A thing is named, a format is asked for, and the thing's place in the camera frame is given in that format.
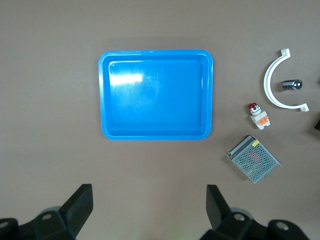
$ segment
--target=metal mesh cover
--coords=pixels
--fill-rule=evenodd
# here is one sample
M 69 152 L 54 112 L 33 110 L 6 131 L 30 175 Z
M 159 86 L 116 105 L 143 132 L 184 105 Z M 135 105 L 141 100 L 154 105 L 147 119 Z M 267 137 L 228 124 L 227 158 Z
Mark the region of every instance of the metal mesh cover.
M 247 144 L 242 151 L 233 155 L 233 157 L 231 157 L 231 153 L 229 153 L 228 156 L 254 183 L 257 183 L 279 164 L 268 150 L 254 137 L 250 139 L 249 144 Z

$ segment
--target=perforated metal casing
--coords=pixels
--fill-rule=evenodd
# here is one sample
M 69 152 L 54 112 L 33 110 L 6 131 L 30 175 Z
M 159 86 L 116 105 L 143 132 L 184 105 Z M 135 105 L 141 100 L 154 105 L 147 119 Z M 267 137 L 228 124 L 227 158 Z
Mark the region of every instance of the perforated metal casing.
M 279 164 L 251 135 L 239 143 L 227 156 L 255 184 Z

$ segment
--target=black object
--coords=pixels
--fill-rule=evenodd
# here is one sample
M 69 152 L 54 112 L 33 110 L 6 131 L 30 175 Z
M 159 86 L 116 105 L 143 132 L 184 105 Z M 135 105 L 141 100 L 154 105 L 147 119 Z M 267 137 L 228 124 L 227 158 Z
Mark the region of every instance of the black object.
M 94 207 L 92 185 L 82 184 L 58 211 L 46 211 L 18 226 L 0 219 L 0 240 L 75 240 Z
M 292 222 L 272 220 L 265 227 L 242 212 L 232 212 L 216 185 L 206 188 L 206 212 L 212 229 L 200 240 L 309 240 Z
M 287 80 L 282 83 L 285 90 L 299 90 L 302 88 L 302 81 L 300 79 Z
M 318 131 L 320 131 L 320 120 L 318 121 L 318 123 L 314 126 L 315 129 L 317 129 Z
M 92 185 L 83 184 L 58 211 L 41 213 L 21 226 L 14 218 L 0 219 L 0 240 L 75 240 L 92 210 Z M 292 222 L 272 220 L 265 227 L 232 212 L 216 185 L 207 186 L 206 212 L 212 229 L 200 240 L 309 240 Z

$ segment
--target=white semicircular clip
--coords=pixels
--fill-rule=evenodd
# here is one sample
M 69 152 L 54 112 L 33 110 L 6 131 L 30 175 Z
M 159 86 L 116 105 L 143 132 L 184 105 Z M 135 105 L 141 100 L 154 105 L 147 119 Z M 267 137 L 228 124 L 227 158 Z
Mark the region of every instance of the white semicircular clip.
M 276 67 L 282 63 L 284 60 L 288 59 L 291 57 L 289 48 L 285 48 L 281 50 L 281 57 L 278 59 L 274 60 L 273 63 L 269 66 L 269 68 L 266 70 L 266 73 L 264 75 L 264 81 L 263 81 L 263 87 L 264 87 L 264 92 L 268 99 L 276 106 L 283 108 L 283 109 L 300 109 L 302 112 L 307 112 L 309 111 L 309 108 L 306 103 L 301 104 L 301 105 L 294 105 L 294 106 L 288 106 L 285 105 L 281 102 L 279 102 L 275 96 L 273 95 L 271 91 L 271 86 L 270 86 L 270 81 L 271 81 L 271 76 L 274 73 Z

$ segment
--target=metal cylinder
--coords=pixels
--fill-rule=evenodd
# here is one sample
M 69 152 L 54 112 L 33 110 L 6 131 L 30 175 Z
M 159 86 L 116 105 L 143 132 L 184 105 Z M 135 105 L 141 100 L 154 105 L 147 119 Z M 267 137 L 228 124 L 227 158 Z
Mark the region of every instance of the metal cylinder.
M 282 83 L 285 90 L 299 90 L 302 88 L 302 81 L 300 79 L 287 80 Z

